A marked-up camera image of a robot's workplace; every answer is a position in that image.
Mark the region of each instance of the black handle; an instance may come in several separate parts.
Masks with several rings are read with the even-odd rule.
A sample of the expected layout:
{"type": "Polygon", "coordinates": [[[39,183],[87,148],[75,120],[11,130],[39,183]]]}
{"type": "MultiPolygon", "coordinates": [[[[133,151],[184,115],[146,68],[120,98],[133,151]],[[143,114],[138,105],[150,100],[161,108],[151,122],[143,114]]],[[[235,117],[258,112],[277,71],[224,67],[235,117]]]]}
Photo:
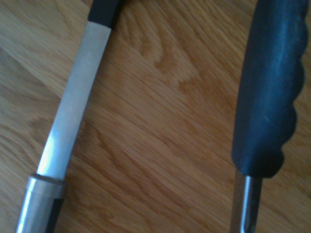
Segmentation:
{"type": "Polygon", "coordinates": [[[113,29],[125,0],[94,0],[88,14],[88,21],[113,29]]]}
{"type": "Polygon", "coordinates": [[[259,0],[239,89],[232,160],[246,176],[269,178],[281,168],[293,135],[293,107],[304,83],[308,0],[259,0]]]}

